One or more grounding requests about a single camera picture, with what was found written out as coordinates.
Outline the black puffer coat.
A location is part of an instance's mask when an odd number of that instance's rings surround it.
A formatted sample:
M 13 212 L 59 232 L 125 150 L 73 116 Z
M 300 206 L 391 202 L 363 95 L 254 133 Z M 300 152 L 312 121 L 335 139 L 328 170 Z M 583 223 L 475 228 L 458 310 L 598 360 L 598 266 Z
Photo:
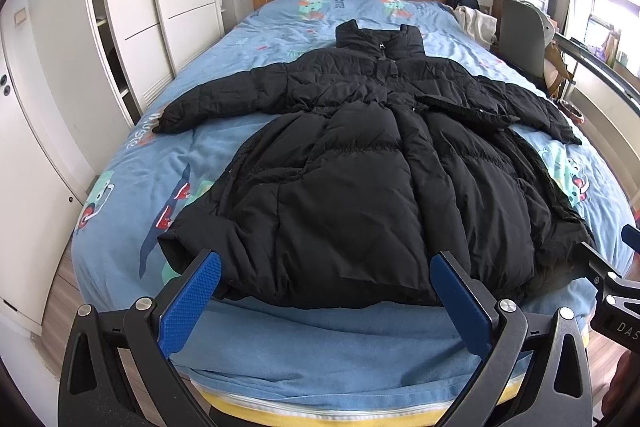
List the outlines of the black puffer coat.
M 433 306 L 443 251 L 495 296 L 521 301 L 567 284 L 587 223 L 517 124 L 576 135 L 545 98 L 429 56 L 420 30 L 335 31 L 291 63 L 195 87 L 157 131 L 263 113 L 214 185 L 158 243 L 184 271 L 221 260 L 219 299 L 298 309 Z

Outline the blue dinosaur print bed sheet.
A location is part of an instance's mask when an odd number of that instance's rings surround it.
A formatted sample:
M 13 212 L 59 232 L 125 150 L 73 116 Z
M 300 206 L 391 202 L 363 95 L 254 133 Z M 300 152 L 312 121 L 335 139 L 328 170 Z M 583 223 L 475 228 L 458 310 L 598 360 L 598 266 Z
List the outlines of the blue dinosaur print bed sheet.
M 416 26 L 428 54 L 451 58 L 474 75 L 522 82 L 438 3 L 273 1 L 168 84 L 96 180 L 72 240 L 82 298 L 106 311 L 157 294 L 171 276 L 158 236 L 267 121 L 238 117 L 162 138 L 152 133 L 160 111 L 198 84 L 329 46 L 345 20 L 367 28 Z M 432 415 L 454 399 L 477 365 L 440 308 L 382 303 L 303 311 L 253 299 L 209 303 L 174 361 L 218 400 L 306 420 Z

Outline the yellow brown garment on chair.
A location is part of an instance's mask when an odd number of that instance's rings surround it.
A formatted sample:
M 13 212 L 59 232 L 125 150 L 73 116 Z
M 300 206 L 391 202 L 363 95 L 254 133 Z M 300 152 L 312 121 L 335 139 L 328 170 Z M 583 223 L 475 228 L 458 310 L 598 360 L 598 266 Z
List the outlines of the yellow brown garment on chair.
M 566 68 L 560 49 L 550 42 L 544 49 L 544 83 L 551 98 L 561 98 L 563 88 L 574 80 Z

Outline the grey desk chair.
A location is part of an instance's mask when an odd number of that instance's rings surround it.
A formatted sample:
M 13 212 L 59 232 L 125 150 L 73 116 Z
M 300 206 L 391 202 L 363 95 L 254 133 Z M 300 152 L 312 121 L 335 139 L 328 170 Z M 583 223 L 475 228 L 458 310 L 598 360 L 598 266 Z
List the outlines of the grey desk chair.
M 503 61 L 533 83 L 544 84 L 544 52 L 555 27 L 530 3 L 502 0 L 498 52 Z

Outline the white cloth bag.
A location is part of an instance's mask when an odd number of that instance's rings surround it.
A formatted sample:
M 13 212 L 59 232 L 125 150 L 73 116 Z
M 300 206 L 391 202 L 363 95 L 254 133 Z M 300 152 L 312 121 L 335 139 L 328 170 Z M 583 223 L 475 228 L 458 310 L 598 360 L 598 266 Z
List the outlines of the white cloth bag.
M 480 10 L 458 5 L 454 17 L 462 30 L 484 49 L 489 50 L 497 40 L 498 20 Z

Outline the desk with metal frame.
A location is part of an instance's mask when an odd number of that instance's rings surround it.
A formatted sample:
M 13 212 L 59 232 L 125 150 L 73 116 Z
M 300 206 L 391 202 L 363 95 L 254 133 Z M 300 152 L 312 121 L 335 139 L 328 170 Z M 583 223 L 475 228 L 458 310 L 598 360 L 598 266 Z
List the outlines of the desk with metal frame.
M 561 34 L 555 34 L 554 42 L 562 52 L 573 57 L 578 65 L 584 66 L 591 74 L 616 91 L 634 113 L 639 114 L 639 90 L 628 80 L 618 72 L 615 72 L 612 67 L 606 65 L 605 62 L 591 53 L 583 43 L 574 38 L 567 39 Z

